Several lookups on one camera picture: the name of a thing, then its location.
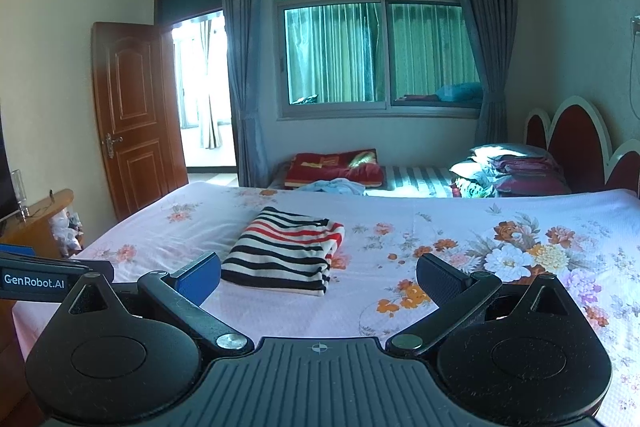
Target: crosshair logo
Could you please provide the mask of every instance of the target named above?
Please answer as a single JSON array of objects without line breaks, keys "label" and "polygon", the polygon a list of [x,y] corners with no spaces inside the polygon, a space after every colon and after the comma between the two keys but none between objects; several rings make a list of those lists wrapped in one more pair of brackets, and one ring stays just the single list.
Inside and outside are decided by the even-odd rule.
[{"label": "crosshair logo", "polygon": [[317,343],[311,346],[311,349],[316,353],[324,353],[327,349],[329,349],[329,346],[327,346],[326,344]]}]

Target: floor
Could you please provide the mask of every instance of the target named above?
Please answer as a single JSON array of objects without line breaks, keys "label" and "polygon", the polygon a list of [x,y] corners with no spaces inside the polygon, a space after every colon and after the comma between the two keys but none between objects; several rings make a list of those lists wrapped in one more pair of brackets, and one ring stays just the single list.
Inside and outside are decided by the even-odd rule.
[{"label": "floor", "polygon": [[236,151],[231,124],[220,126],[222,146],[217,149],[200,147],[200,130],[198,127],[181,129],[184,162],[187,167],[235,167]]},{"label": "floor", "polygon": [[207,182],[212,185],[238,187],[237,174],[189,174],[189,182]]}]

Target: striped cloth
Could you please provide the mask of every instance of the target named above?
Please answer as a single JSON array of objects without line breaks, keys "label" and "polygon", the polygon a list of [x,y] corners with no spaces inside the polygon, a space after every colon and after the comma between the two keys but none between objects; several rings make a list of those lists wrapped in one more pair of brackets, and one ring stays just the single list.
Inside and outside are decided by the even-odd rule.
[{"label": "striped cloth", "polygon": [[322,296],[344,227],[329,219],[266,206],[222,263],[222,279],[241,286]]},{"label": "striped cloth", "polygon": [[367,190],[370,196],[452,198],[449,169],[439,167],[383,167],[386,184]]}]

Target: brown door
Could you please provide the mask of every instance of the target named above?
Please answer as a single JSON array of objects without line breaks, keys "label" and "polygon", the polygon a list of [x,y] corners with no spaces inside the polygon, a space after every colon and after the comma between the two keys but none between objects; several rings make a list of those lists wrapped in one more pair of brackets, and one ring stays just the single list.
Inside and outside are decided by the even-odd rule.
[{"label": "brown door", "polygon": [[92,34],[95,114],[118,220],[186,185],[171,33],[98,22]]}]

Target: television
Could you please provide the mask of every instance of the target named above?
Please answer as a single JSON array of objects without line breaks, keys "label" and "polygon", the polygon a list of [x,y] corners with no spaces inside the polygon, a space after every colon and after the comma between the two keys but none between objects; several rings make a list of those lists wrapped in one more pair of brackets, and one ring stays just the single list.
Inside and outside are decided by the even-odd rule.
[{"label": "television", "polygon": [[0,123],[0,221],[4,221],[18,212],[20,212],[20,205],[15,197],[14,184],[11,180],[11,171],[4,148],[2,124]]}]

